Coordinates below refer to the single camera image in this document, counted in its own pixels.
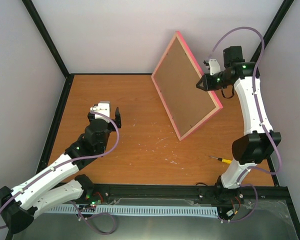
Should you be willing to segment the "pink picture frame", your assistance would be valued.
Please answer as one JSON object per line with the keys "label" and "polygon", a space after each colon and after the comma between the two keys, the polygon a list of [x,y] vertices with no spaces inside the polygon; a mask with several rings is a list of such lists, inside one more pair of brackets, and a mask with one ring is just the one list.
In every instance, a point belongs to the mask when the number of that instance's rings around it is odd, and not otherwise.
{"label": "pink picture frame", "polygon": [[223,108],[215,92],[196,87],[203,75],[184,37],[176,31],[151,79],[180,141]]}

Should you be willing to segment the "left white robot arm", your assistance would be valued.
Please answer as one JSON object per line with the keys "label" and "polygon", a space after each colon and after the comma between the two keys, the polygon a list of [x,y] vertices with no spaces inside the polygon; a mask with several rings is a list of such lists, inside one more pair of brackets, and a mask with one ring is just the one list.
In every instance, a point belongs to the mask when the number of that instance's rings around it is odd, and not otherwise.
{"label": "left white robot arm", "polygon": [[79,198],[85,202],[93,198],[94,184],[84,174],[57,185],[110,153],[106,150],[109,136],[122,127],[119,109],[115,110],[114,119],[110,112],[108,102],[93,105],[84,133],[53,163],[13,188],[0,188],[0,230],[7,228],[12,234],[20,233],[51,208]]}

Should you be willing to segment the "yellow handled screwdriver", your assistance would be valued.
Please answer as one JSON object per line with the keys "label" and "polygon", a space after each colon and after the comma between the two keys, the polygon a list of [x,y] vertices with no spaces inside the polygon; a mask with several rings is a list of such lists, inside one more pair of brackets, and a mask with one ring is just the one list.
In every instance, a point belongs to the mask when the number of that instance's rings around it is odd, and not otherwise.
{"label": "yellow handled screwdriver", "polygon": [[211,156],[211,155],[210,155],[209,157],[212,158],[212,159],[216,159],[216,160],[218,160],[219,162],[228,164],[228,165],[230,165],[230,164],[232,163],[232,160],[231,160],[231,159],[226,159],[226,158],[216,157],[216,156]]}

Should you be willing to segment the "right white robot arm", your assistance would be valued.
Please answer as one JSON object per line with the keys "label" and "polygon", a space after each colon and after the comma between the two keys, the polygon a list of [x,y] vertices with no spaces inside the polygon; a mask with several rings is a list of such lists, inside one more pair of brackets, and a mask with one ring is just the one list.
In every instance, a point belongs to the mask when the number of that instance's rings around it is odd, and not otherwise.
{"label": "right white robot arm", "polygon": [[241,46],[230,46],[223,50],[224,70],[215,59],[205,62],[210,72],[196,84],[198,89],[213,92],[232,87],[242,111],[243,136],[232,143],[233,160],[215,183],[214,197],[225,203],[238,195],[243,179],[258,164],[267,159],[281,142],[281,134],[273,130],[263,104],[260,79],[256,62],[243,58]]}

